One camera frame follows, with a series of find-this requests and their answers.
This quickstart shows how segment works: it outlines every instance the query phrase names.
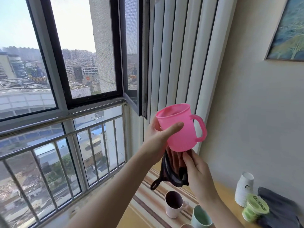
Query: green cup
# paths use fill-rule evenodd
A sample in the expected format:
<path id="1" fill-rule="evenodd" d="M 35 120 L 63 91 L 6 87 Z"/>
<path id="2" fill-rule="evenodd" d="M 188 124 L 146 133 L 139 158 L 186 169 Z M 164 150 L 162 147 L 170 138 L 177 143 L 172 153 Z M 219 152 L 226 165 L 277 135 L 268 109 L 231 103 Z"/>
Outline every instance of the green cup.
<path id="1" fill-rule="evenodd" d="M 207 228 L 212 225 L 211 218 L 206 211 L 200 205 L 196 205 L 193 208 L 191 225 L 194 228 Z"/>
<path id="2" fill-rule="evenodd" d="M 242 212 L 243 218 L 247 222 L 254 222 L 261 214 L 268 214 L 269 207 L 260 197 L 253 194 L 247 196 L 247 203 Z"/>

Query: hand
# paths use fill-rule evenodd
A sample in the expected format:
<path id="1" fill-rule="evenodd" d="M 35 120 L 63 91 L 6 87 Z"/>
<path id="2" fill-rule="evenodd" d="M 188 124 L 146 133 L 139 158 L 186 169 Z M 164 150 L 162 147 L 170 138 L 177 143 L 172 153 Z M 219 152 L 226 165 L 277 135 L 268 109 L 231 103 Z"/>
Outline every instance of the hand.
<path id="1" fill-rule="evenodd" d="M 145 132 L 145 138 L 139 151 L 149 158 L 151 165 L 156 164 L 165 153 L 168 138 L 180 131 L 183 126 L 183 122 L 178 122 L 162 131 L 157 118 L 154 117 Z"/>
<path id="2" fill-rule="evenodd" d="M 183 159 L 188 170 L 189 186 L 201 207 L 207 209 L 220 198 L 207 163 L 193 150 L 191 154 L 192 158 L 187 152 L 183 153 Z"/>

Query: left hand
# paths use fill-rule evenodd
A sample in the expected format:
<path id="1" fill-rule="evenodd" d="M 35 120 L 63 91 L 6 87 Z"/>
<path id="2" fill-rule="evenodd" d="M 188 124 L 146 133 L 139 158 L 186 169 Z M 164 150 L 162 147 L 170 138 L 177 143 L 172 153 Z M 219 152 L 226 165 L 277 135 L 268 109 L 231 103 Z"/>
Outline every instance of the left hand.
<path id="1" fill-rule="evenodd" d="M 145 132 L 140 152 L 147 155 L 152 165 L 156 164 L 165 153 L 168 138 L 180 131 L 183 126 L 183 122 L 178 122 L 162 131 L 157 118 L 154 117 Z"/>

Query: wooden table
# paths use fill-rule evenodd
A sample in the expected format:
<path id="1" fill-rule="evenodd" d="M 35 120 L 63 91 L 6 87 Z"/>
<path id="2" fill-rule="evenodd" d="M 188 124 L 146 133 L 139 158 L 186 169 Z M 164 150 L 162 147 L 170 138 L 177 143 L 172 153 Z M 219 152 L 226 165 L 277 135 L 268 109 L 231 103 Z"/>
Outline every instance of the wooden table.
<path id="1" fill-rule="evenodd" d="M 193 207 L 197 201 L 188 186 L 177 188 L 169 182 L 162 182 L 156 190 L 150 190 L 150 185 L 158 178 L 160 169 L 159 162 L 148 172 L 121 218 L 118 228 L 179 228 L 184 223 L 191 223 Z M 234 201 L 234 191 L 217 182 L 215 182 L 215 187 L 223 202 L 246 228 L 259 228 L 256 224 L 245 221 L 242 216 L 243 208 Z M 189 202 L 188 209 L 182 211 L 176 219 L 169 218 L 165 213 L 164 197 L 169 190 L 178 191 L 184 200 Z"/>

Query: person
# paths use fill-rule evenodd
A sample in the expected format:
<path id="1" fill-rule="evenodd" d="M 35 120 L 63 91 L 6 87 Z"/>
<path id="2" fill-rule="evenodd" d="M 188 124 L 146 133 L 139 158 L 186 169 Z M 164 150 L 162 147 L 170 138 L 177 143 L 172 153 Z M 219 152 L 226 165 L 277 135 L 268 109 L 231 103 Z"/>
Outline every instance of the person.
<path id="1" fill-rule="evenodd" d="M 183 126 L 183 122 L 178 122 L 162 131 L 154 117 L 138 152 L 77 212 L 67 228 L 116 227 L 144 177 L 162 158 L 168 138 Z M 184 152 L 183 159 L 188 169 L 189 186 L 200 206 L 207 211 L 217 228 L 244 227 L 220 199 L 207 163 L 194 151 L 192 155 L 193 158 Z"/>

